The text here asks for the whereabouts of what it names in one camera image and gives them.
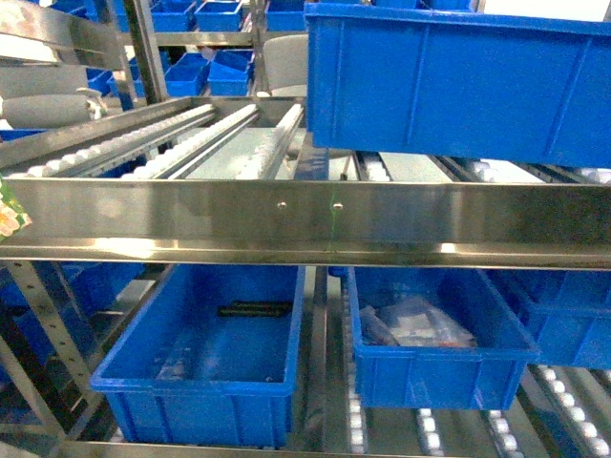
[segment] blue plastic bin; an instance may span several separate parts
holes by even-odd
[[[144,96],[144,85],[142,84],[142,80],[140,79],[140,70],[137,67],[136,61],[132,59],[130,61],[130,71],[132,72],[132,79],[134,79],[134,88],[136,89],[136,95],[138,97]],[[118,88],[116,86],[116,81],[113,76],[108,79],[108,87],[111,90],[111,93],[115,97],[118,97]]]
[[[291,428],[304,268],[183,264],[91,379],[132,442],[281,447]],[[281,318],[219,317],[233,301]]]
[[[159,58],[161,59],[161,67],[165,72],[170,69],[170,58],[168,57],[167,52],[159,52]],[[134,88],[136,89],[136,95],[138,97],[144,96],[144,85],[142,80],[140,79],[140,69],[137,67],[136,58],[134,57],[130,60],[130,71],[132,72],[132,78],[134,79]],[[111,76],[108,80],[108,86],[111,89],[111,93],[115,97],[118,97],[118,89],[116,87],[115,78]]]
[[[66,280],[87,316],[102,310],[137,277],[144,264],[138,262],[62,262]],[[28,307],[15,283],[0,289],[0,300],[8,307]]]
[[[200,31],[239,31],[243,12],[240,2],[207,1],[195,11]]]
[[[252,58],[249,60],[236,52],[217,51],[210,64],[208,75],[210,93],[212,95],[247,95],[252,71]]]
[[[346,5],[360,5],[361,0],[319,0],[321,3],[343,3]]]
[[[71,14],[72,16],[87,19],[87,10],[82,0],[57,0],[50,6],[52,10],[58,10]]]
[[[611,369],[611,272],[491,271],[540,364]]]
[[[424,10],[470,11],[471,0],[420,0],[419,6]]]
[[[153,14],[155,31],[191,31],[195,27],[195,2],[157,3]]]
[[[418,0],[375,0],[375,6],[382,8],[414,9],[418,6]]]
[[[304,31],[304,0],[269,0],[265,8],[269,31]]]
[[[24,136],[41,134],[47,132],[45,129],[0,129],[0,138],[4,141],[12,141]]]
[[[102,95],[107,95],[111,88],[108,80],[113,76],[112,72],[99,69],[87,69],[87,82],[91,89],[100,91]]]
[[[206,85],[209,72],[210,62],[203,57],[201,57],[199,65],[184,65],[180,64],[179,61],[165,74],[168,94],[173,97],[200,95]]]
[[[315,146],[611,167],[609,23],[321,3],[305,18]]]
[[[348,270],[356,361],[363,406],[507,409],[537,345],[490,279],[479,270]],[[420,295],[466,327],[477,348],[365,345],[359,310]]]
[[[31,310],[13,309],[12,311],[12,318],[15,324],[19,326],[19,329],[27,339],[38,362],[44,365],[53,354],[53,345],[49,341],[47,334],[45,334],[45,330]],[[9,377],[4,367],[0,365],[0,384],[7,384],[10,381],[11,377]]]

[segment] clear plastic bag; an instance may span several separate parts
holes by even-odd
[[[472,333],[422,296],[403,297],[379,309],[365,307],[361,310],[361,323],[369,344],[476,346]]]

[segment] stainless steel shelf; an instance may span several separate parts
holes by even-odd
[[[0,33],[41,42],[46,64],[87,65],[121,70],[115,29],[22,0],[0,0]],[[0,49],[0,59],[6,55]],[[19,57],[12,56],[13,63]]]
[[[281,36],[303,34],[304,31],[266,31],[263,40]],[[228,48],[246,48],[252,46],[250,31],[179,31],[155,33],[159,46],[215,46]],[[129,33],[122,34],[122,41],[130,45],[132,39]]]

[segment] gray chair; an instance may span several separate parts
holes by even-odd
[[[0,117],[15,129],[54,129],[92,119],[83,67],[0,67]]]
[[[272,95],[306,95],[307,35],[289,35],[266,41],[263,59]]]

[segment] perforated metal post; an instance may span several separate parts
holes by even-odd
[[[43,431],[64,437],[74,425],[74,416],[47,377],[43,366],[38,362],[28,341],[13,321],[9,310],[2,304],[0,304],[0,364],[42,423]]]
[[[57,262],[20,260],[7,262],[7,267],[74,383],[83,395],[88,396],[89,379],[93,368],[101,361],[102,353],[60,265]],[[71,329],[64,323],[59,313],[61,309],[77,317],[71,320]],[[79,344],[73,336],[78,336]],[[92,349],[87,357],[85,347]]]

